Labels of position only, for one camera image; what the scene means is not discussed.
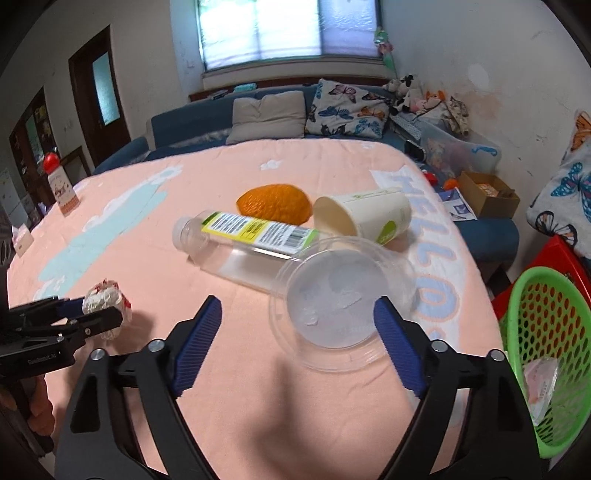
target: hand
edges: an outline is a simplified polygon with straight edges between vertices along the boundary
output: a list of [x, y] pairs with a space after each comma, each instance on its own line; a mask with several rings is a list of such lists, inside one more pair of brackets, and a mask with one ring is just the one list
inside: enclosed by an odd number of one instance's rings
[[[37, 385], [31, 397], [29, 405], [31, 417], [27, 423], [32, 431], [46, 437], [52, 434], [56, 419], [53, 416], [53, 405], [47, 397], [47, 384], [44, 377], [45, 375], [39, 375], [35, 378]], [[0, 388], [0, 404], [9, 410], [17, 409], [14, 398], [3, 388]]]

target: plastic bag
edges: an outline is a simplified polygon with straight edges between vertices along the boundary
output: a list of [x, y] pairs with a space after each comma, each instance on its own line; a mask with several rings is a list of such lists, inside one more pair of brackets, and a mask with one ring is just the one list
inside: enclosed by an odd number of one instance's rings
[[523, 367], [531, 420], [538, 426], [546, 415], [558, 378], [558, 360], [542, 357]]

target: red plastic stool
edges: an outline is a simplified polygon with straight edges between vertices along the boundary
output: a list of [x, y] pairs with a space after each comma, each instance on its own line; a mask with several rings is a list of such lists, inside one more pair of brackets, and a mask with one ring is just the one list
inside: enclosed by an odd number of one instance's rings
[[[554, 235], [544, 245], [544, 248], [527, 268], [531, 267], [549, 267], [559, 271], [579, 289], [591, 307], [591, 282], [579, 259], [560, 236]], [[511, 290], [513, 290], [513, 285], [492, 300], [492, 307], [499, 320], [507, 311]]]

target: green basket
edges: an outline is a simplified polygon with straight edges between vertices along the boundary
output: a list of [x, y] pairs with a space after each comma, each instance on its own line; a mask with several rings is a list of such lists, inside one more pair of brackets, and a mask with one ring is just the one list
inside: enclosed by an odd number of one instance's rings
[[552, 400], [535, 427], [540, 456], [553, 457], [569, 447], [591, 411], [589, 306], [564, 275], [530, 268], [515, 282], [501, 334], [523, 392], [527, 363], [543, 356], [558, 359]]

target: beige cushion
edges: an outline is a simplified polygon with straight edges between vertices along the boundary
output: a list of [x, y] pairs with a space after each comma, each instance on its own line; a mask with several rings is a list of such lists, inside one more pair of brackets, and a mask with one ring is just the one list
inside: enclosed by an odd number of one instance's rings
[[237, 98], [226, 145], [261, 138], [303, 138], [305, 124], [304, 92], [265, 95], [261, 100]]

